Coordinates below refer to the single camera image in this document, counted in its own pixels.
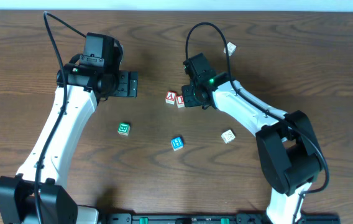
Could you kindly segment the red letter I block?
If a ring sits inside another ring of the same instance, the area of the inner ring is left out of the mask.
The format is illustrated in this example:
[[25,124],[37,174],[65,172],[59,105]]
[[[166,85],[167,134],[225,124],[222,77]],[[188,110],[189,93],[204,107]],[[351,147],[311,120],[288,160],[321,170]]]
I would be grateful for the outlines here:
[[183,101],[183,96],[179,95],[176,97],[176,105],[178,108],[185,107],[185,102]]

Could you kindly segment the red letter A block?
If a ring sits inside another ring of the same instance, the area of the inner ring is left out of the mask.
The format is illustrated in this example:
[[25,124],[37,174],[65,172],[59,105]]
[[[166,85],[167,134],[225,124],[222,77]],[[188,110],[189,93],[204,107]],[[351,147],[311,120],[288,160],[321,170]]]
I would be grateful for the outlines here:
[[177,93],[174,91],[167,91],[167,95],[165,97],[165,102],[171,105],[175,104],[176,101],[176,97],[177,97]]

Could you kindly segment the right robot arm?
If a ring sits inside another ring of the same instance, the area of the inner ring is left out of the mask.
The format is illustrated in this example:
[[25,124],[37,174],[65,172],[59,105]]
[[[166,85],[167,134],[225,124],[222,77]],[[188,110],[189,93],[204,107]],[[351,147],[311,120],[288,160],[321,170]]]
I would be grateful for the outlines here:
[[266,215],[272,223],[298,223],[301,206],[322,170],[327,170],[313,127],[302,111],[278,110],[249,93],[226,73],[181,88],[186,107],[212,106],[256,138],[262,172],[272,187]]

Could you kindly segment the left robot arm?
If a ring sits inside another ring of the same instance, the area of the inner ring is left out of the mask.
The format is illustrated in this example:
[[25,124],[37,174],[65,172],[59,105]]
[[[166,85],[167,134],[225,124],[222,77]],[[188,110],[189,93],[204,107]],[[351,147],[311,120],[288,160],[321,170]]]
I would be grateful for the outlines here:
[[15,177],[0,177],[4,223],[98,223],[99,211],[66,191],[72,157],[102,98],[136,97],[138,73],[67,63],[40,136]]

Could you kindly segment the white block with blue D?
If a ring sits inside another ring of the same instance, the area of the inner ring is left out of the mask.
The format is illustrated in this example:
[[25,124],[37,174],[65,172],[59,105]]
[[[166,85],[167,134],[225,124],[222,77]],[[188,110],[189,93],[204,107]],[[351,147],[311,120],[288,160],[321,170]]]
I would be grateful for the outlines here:
[[222,140],[224,141],[225,144],[228,144],[229,142],[235,140],[236,136],[232,132],[231,129],[225,131],[224,133],[221,134]]

